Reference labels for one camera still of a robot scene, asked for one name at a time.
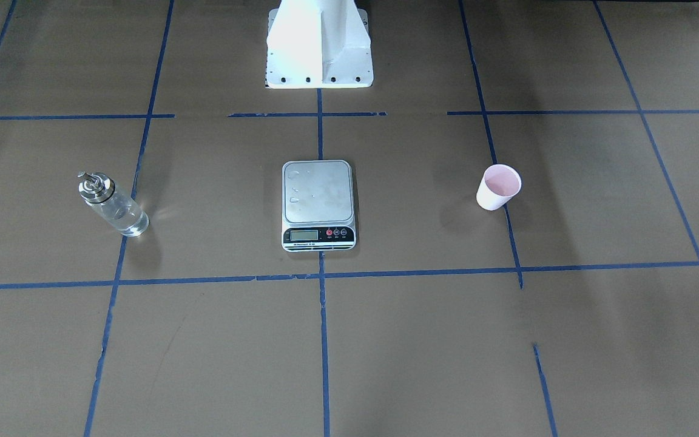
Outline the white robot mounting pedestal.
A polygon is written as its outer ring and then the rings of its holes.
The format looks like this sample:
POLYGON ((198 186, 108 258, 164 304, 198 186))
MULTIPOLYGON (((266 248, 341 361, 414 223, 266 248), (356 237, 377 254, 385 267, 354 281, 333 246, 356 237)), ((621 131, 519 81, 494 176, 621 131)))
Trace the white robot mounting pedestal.
POLYGON ((270 89, 371 87, 367 11, 354 1, 282 1, 268 13, 265 84, 270 89))

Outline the silver digital kitchen scale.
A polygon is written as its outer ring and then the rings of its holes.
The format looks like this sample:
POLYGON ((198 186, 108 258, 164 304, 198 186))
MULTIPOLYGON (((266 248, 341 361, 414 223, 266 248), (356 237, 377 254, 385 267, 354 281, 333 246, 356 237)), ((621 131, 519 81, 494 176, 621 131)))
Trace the silver digital kitchen scale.
POLYGON ((347 161, 288 161, 281 182, 285 251, 349 251, 357 245, 353 172, 347 161))

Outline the clear glass sauce bottle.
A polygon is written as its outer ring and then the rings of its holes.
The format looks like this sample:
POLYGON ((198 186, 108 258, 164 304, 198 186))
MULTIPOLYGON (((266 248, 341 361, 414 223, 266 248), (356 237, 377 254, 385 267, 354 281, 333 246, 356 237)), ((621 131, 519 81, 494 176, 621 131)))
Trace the clear glass sauce bottle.
POLYGON ((147 229, 148 215, 113 179, 103 172, 79 172, 77 177, 83 201, 121 235, 139 236, 147 229))

